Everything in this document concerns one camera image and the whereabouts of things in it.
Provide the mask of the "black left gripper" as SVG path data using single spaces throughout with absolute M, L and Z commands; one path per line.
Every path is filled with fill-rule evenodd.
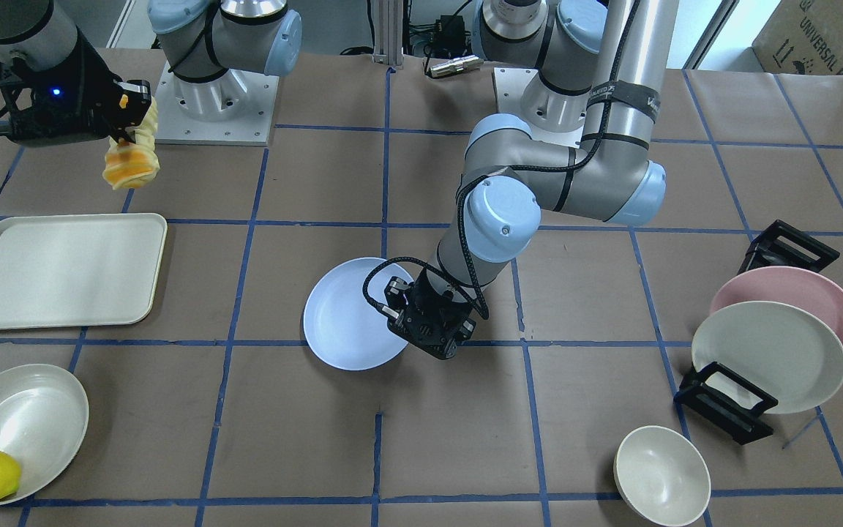
M 384 294 L 388 330 L 435 358 L 454 357 L 477 326 L 471 319 L 472 304 L 436 293 L 425 274 L 414 283 L 392 277 Z

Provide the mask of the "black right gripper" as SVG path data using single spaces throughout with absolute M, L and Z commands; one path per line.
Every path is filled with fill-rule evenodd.
M 9 111 L 3 136 L 30 147 L 130 140 L 128 127 L 138 126 L 151 105 L 151 84 L 121 79 L 82 34 L 49 70 L 33 71 L 23 58 L 0 64 L 0 91 Z

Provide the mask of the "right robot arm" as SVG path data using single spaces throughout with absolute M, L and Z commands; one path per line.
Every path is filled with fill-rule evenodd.
M 268 146 L 279 79 L 302 20 L 285 1 L 145 1 L 143 28 L 166 56 L 160 82 L 126 79 L 80 27 L 83 9 L 0 1 L 0 137 L 41 147 L 150 138 L 183 146 Z

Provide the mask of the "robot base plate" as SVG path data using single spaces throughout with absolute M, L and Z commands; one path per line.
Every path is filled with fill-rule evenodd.
M 588 93 L 560 94 L 545 86 L 535 69 L 494 69 L 496 109 L 525 121 L 537 141 L 579 146 Z

